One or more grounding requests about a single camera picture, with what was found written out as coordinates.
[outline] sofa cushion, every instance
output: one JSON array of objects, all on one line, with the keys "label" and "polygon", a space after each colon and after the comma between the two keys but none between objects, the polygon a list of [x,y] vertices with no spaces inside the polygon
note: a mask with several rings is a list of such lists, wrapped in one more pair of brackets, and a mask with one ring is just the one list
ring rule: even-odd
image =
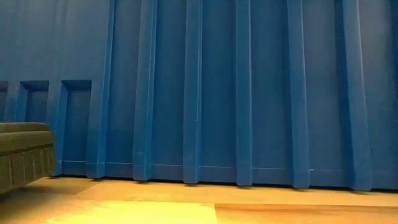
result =
[{"label": "sofa cushion", "polygon": [[14,133],[19,131],[48,131],[49,126],[43,123],[0,123],[1,133]]},{"label": "sofa cushion", "polygon": [[0,134],[0,156],[29,151],[40,146],[52,146],[50,131],[24,131]]}]

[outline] blue wall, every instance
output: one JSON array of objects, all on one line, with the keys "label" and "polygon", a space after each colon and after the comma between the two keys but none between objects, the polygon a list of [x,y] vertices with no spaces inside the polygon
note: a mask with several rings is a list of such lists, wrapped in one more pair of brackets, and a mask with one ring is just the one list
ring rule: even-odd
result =
[{"label": "blue wall", "polygon": [[0,49],[54,175],[398,189],[397,1],[1,1]]}]

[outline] wooden floor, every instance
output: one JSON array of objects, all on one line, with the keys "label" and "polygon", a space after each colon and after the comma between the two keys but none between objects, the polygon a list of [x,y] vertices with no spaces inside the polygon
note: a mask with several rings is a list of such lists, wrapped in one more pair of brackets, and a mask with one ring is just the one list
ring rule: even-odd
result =
[{"label": "wooden floor", "polygon": [[398,194],[44,178],[0,195],[0,223],[398,223]]}]

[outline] blue paneling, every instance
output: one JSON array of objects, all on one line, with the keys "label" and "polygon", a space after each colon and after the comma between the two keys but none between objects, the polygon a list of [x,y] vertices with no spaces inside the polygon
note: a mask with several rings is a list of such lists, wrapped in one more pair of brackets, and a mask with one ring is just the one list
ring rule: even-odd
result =
[{"label": "blue paneling", "polygon": [[286,1],[252,1],[251,15],[254,182],[290,184]]},{"label": "blue paneling", "polygon": [[0,3],[0,121],[54,175],[398,189],[395,0]]},{"label": "blue paneling", "polygon": [[[184,0],[159,1],[157,6],[151,164],[163,173],[170,166],[179,166],[171,175],[175,180],[182,179],[186,8]],[[157,179],[155,170],[152,175]]]},{"label": "blue paneling", "polygon": [[115,10],[106,175],[132,177],[141,0],[118,0]]},{"label": "blue paneling", "polygon": [[387,0],[360,1],[363,75],[375,188],[398,186],[397,68],[391,13]]},{"label": "blue paneling", "polygon": [[201,180],[236,181],[234,2],[203,1]]},{"label": "blue paneling", "polygon": [[304,49],[312,185],[346,181],[341,140],[336,9],[333,1],[305,1]]}]

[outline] olive green sofa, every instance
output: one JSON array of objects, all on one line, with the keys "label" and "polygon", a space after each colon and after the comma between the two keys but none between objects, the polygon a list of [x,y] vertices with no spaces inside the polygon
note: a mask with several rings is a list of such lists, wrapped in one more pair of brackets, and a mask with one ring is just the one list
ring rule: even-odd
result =
[{"label": "olive green sofa", "polygon": [[54,169],[54,136],[46,124],[0,123],[0,194]]}]

